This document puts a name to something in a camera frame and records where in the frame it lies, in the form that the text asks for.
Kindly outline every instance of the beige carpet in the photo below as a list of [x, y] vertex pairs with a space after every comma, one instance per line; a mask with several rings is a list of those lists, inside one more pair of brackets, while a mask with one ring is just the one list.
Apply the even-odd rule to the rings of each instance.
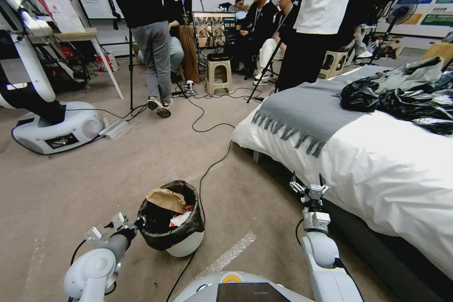
[[[126, 98], [121, 100], [108, 75], [99, 74], [85, 91], [59, 95], [62, 101], [87, 101], [119, 115], [129, 111], [127, 62], [115, 73]], [[146, 99], [143, 67], [134, 69], [135, 105]], [[252, 82], [234, 75], [236, 87]], [[267, 96], [271, 85], [261, 86]], [[234, 96], [249, 94], [238, 90]], [[243, 99], [193, 100], [206, 113], [197, 123], [207, 129], [220, 122], [236, 125], [258, 104]], [[146, 110], [114, 140], [101, 140], [55, 156], [33, 154], [10, 137], [21, 110], [0, 109], [0, 234], [3, 301], [65, 301], [62, 279], [83, 234], [107, 223], [118, 211], [134, 217], [150, 189], [174, 179], [198, 188], [208, 166], [227, 152], [232, 128], [207, 133], [191, 129], [201, 110], [177, 98], [169, 119]], [[109, 122], [114, 117], [103, 113]], [[256, 165], [249, 151], [233, 145], [202, 185], [206, 234], [175, 292], [252, 233], [256, 239], [225, 270], [256, 273], [313, 298], [307, 264], [294, 227], [302, 206], [288, 191], [288, 178], [267, 160]], [[366, 301], [395, 301], [383, 283], [346, 246], [344, 263]], [[85, 244], [80, 254], [89, 250]], [[138, 235], [128, 250], [117, 290], [106, 301], [164, 301], [187, 259], [149, 248]]]

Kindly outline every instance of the gray blanket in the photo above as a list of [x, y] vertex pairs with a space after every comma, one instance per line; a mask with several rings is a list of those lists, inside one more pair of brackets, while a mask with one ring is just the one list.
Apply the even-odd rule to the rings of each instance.
[[314, 84], [303, 83], [278, 92], [263, 102], [252, 122], [273, 134], [284, 128], [281, 136], [284, 141], [299, 134], [295, 148], [299, 148], [309, 138], [310, 144], [306, 152], [318, 157], [322, 147], [335, 132], [365, 114], [341, 108], [338, 95], [343, 87], [385, 69], [364, 66], [349, 75], [339, 75], [335, 79], [321, 80]]

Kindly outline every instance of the poster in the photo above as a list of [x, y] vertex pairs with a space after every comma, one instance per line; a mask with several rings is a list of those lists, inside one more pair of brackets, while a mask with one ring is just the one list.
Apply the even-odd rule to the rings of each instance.
[[[393, 28], [393, 34], [443, 38], [453, 31], [453, 0], [396, 0], [394, 6], [400, 5], [416, 9], [407, 21]], [[385, 18], [380, 19], [377, 31], [385, 32], [387, 28]]]

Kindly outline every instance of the trash can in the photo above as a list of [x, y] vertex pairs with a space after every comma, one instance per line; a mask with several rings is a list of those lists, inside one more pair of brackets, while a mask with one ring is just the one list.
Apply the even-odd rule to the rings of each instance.
[[180, 226], [169, 226], [174, 212], [145, 199], [137, 214], [137, 217], [146, 219], [146, 224], [140, 232], [151, 248], [166, 250], [176, 257], [187, 256], [200, 246], [204, 237], [198, 193], [193, 186], [182, 180], [165, 184], [161, 189], [182, 194], [186, 204], [193, 205], [193, 210]]

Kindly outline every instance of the person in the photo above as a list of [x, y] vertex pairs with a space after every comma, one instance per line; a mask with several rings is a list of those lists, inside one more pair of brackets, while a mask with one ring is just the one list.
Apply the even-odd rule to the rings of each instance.
[[231, 61], [233, 70], [237, 70], [239, 61], [242, 61], [244, 68], [241, 73], [246, 75], [253, 73], [255, 65], [252, 57], [264, 42], [272, 37], [273, 19], [277, 12], [278, 9], [271, 0], [253, 0], [245, 18], [237, 21], [242, 30], [239, 32], [233, 52]]
[[330, 50], [349, 45], [354, 39], [357, 58], [369, 58], [371, 53], [362, 43], [361, 25], [368, 22], [371, 4], [369, 0], [349, 0], [338, 33], [333, 37]]
[[314, 83], [329, 41], [338, 32], [348, 0], [300, 0], [296, 33], [286, 43], [277, 88]]
[[117, 0], [146, 63], [147, 106], [159, 117], [171, 115], [170, 35], [161, 0]]
[[182, 25], [182, 9], [175, 0], [162, 0], [164, 11], [167, 15], [168, 30], [170, 31], [170, 71], [171, 80], [177, 80], [176, 72], [183, 61], [184, 51], [179, 41], [179, 25]]
[[235, 0], [234, 6], [228, 7], [228, 12], [239, 12], [244, 7], [244, 0]]
[[282, 44], [275, 54], [274, 60], [282, 60], [285, 55], [286, 44], [284, 41], [288, 39], [289, 35], [294, 34], [293, 26], [297, 19], [297, 7], [293, 3], [294, 0], [278, 0], [281, 11], [274, 17], [274, 36], [267, 39], [260, 49], [260, 67], [253, 85], [258, 84], [261, 86], [268, 83], [270, 71], [267, 71], [260, 81], [261, 73], [268, 64], [280, 40], [282, 40]]

